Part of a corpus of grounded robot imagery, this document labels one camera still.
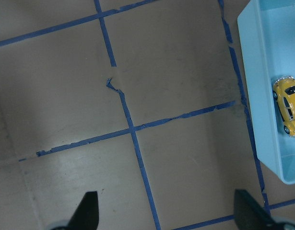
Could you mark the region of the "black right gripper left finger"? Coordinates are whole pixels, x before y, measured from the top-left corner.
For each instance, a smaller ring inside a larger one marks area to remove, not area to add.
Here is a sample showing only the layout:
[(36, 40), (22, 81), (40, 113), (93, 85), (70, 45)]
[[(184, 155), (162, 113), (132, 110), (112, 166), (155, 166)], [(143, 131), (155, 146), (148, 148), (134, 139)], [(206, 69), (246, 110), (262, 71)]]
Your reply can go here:
[(96, 230), (99, 225), (97, 191), (86, 192), (67, 224), (67, 230)]

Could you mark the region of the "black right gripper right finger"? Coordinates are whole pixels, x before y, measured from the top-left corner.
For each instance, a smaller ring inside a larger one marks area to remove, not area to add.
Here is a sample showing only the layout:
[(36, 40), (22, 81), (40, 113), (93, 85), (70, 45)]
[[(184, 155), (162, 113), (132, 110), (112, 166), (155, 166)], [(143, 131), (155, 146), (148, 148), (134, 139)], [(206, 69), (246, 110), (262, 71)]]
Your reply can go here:
[(244, 189), (234, 193), (234, 220), (239, 230), (270, 230), (274, 226), (270, 215)]

